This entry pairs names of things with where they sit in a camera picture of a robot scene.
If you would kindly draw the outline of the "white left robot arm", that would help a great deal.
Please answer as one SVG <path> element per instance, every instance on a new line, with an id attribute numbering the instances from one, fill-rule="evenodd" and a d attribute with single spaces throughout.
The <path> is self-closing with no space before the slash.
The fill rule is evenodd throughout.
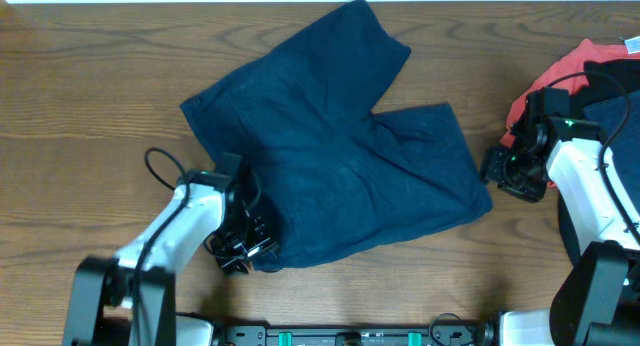
<path id="1" fill-rule="evenodd" d="M 167 207 L 111 258 L 89 256 L 76 269 L 66 345 L 221 345 L 213 321 L 176 310 L 176 280 L 199 248 L 226 275 L 247 273 L 278 243 L 256 208 L 257 175 L 190 171 Z"/>

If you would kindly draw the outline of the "blue folded garment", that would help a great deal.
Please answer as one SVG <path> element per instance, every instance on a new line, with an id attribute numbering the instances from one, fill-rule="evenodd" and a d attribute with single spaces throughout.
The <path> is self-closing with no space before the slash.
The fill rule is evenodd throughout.
<path id="1" fill-rule="evenodd" d="M 629 99 L 631 101 L 631 114 L 610 149 L 613 152 L 617 174 L 636 211 L 639 211 L 639 92 L 630 93 Z M 601 128 L 610 135 L 619 125 L 624 116 L 624 111 L 624 98 L 620 96 L 586 106 L 584 115 L 587 120 L 599 123 Z"/>

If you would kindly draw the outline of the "dark blue shorts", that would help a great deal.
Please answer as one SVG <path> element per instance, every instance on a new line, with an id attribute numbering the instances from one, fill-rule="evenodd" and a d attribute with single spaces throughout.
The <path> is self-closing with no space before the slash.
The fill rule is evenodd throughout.
<path id="1" fill-rule="evenodd" d="M 369 4 L 344 4 L 183 102 L 213 160 L 258 177 L 279 249 L 306 268 L 470 223 L 492 207 L 452 108 L 375 113 L 410 56 Z"/>

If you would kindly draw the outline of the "red garment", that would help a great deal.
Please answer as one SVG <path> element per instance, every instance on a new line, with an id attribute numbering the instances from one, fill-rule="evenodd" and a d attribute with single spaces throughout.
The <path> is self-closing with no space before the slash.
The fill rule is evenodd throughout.
<path id="1" fill-rule="evenodd" d="M 514 136 L 510 133 L 511 126 L 520 119 L 525 109 L 526 95 L 547 86 L 560 77 L 584 71 L 586 61 L 603 63 L 618 59 L 639 60 L 639 54 L 628 54 L 623 45 L 599 45 L 589 39 L 584 39 L 574 50 L 555 62 L 547 71 L 534 81 L 531 87 L 516 99 L 509 111 L 506 121 L 507 133 L 501 138 L 500 143 L 511 147 Z"/>

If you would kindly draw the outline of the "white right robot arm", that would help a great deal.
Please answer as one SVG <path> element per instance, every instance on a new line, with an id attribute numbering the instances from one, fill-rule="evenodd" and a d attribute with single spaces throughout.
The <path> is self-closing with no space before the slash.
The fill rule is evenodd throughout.
<path id="1" fill-rule="evenodd" d="M 481 178 L 530 203 L 554 184 L 573 269 L 549 308 L 500 314 L 479 331 L 479 344 L 638 344 L 639 214 L 606 132 L 582 119 L 568 91 L 544 87 L 527 95 L 511 133 L 511 145 L 487 150 Z"/>

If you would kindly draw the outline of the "black garment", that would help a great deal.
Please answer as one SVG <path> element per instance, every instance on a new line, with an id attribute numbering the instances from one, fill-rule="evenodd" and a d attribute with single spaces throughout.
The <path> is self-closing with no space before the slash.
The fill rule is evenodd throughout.
<path id="1" fill-rule="evenodd" d="M 587 72 L 587 85 L 581 86 L 571 97 L 571 107 L 584 110 L 587 106 L 606 101 L 621 95 L 617 87 L 597 73 L 610 76 L 619 82 L 628 92 L 639 90 L 639 60 L 618 59 L 598 63 L 586 61 L 584 71 Z"/>

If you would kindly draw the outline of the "white garment tag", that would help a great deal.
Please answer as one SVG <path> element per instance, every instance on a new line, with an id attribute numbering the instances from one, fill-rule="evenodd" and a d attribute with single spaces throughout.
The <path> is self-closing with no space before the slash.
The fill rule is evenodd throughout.
<path id="1" fill-rule="evenodd" d="M 625 39 L 624 45 L 626 47 L 628 54 L 639 54 L 640 53 L 640 36 L 635 36 L 629 39 Z"/>

